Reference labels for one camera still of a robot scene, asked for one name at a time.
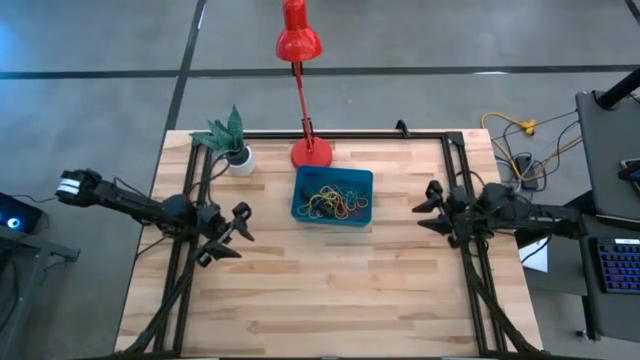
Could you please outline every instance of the gray floor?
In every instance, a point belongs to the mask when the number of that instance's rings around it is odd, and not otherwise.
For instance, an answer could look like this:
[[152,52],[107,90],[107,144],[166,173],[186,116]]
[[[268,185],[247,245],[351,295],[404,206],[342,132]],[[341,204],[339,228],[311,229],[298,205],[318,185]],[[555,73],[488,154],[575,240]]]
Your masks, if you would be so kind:
[[[177,70],[196,0],[5,0],[0,72]],[[624,2],[604,0],[309,0],[324,54],[309,67],[523,66],[638,63],[640,29]],[[286,68],[275,57],[277,0],[209,0],[193,69]],[[605,89],[623,73],[307,77],[317,128],[478,127],[500,111],[544,120],[575,108],[578,91]],[[144,192],[176,81],[0,80],[0,191],[50,197],[64,169],[91,167]],[[178,129],[201,129],[237,104],[250,129],[297,128],[294,82],[283,78],[190,79]],[[515,152],[544,158],[567,117],[512,137]],[[492,120],[492,134],[505,124]],[[567,134],[577,135],[579,129]],[[589,189],[584,152],[536,200],[562,204]],[[79,246],[69,269],[51,271],[22,345],[26,359],[108,354],[123,308],[140,226],[100,208],[43,204],[51,240]],[[577,297],[530,284],[545,349],[554,354],[633,358],[640,345],[577,342]]]

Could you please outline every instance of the blue plastic bin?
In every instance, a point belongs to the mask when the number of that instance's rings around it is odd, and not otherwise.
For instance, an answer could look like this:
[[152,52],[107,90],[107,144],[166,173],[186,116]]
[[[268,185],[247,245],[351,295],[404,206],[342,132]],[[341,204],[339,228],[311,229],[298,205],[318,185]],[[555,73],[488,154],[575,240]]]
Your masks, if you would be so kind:
[[[363,207],[357,207],[357,211],[349,211],[348,217],[344,220],[337,219],[334,216],[326,216],[322,211],[315,211],[309,216],[306,204],[309,200],[305,199],[305,193],[309,195],[317,194],[324,186],[334,186],[335,189],[349,192],[355,196],[356,191],[358,198],[366,198],[360,200]],[[366,226],[371,222],[371,213],[373,211],[373,173],[367,170],[339,169],[330,167],[317,166],[301,166],[298,168],[296,175],[296,186],[293,192],[293,202],[291,205],[291,215],[298,221],[346,225],[346,226]]]

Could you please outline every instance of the artificial plant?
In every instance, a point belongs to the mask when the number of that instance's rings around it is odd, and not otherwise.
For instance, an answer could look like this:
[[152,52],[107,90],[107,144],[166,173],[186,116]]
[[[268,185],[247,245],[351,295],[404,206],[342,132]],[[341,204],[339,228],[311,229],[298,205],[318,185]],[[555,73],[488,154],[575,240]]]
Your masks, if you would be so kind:
[[207,122],[210,132],[192,133],[191,137],[195,142],[210,148],[216,156],[226,154],[230,164],[240,165],[247,161],[249,151],[244,143],[242,118],[235,105],[231,109],[226,127],[220,120],[207,120]]

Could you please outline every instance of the green leaf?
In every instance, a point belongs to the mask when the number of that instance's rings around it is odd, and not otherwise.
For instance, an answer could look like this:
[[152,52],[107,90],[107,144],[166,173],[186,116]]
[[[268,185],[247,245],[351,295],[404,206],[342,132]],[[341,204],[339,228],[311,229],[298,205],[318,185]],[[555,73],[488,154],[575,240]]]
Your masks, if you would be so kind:
[[219,142],[220,147],[224,148],[223,151],[227,151],[233,148],[233,137],[229,134],[229,131],[222,125],[220,120],[215,121],[215,127],[218,129],[213,133],[213,137]]
[[216,120],[216,121],[207,120],[207,122],[209,123],[209,130],[211,131],[212,134],[215,135],[216,133],[219,133],[219,132],[229,134],[229,130],[227,130],[227,128],[225,128],[224,125],[222,125],[222,122],[220,120]]
[[231,115],[229,115],[229,121],[227,121],[227,128],[229,129],[229,134],[233,137],[234,148],[241,148],[244,145],[244,130],[242,128],[242,118],[235,105],[233,105],[231,109]]
[[202,144],[210,149],[215,149],[216,148],[216,143],[214,141],[214,138],[211,134],[207,134],[207,133],[192,133],[191,137],[193,138],[193,140],[198,143],[198,144]]

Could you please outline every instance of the lamp base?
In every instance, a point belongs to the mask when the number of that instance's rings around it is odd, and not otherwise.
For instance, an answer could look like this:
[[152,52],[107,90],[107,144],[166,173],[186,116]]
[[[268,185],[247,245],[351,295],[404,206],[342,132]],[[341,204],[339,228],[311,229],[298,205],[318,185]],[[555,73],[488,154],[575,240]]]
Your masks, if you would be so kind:
[[294,167],[302,165],[329,166],[331,165],[331,145],[325,140],[313,137],[313,152],[307,151],[307,140],[298,140],[291,149],[291,162]]

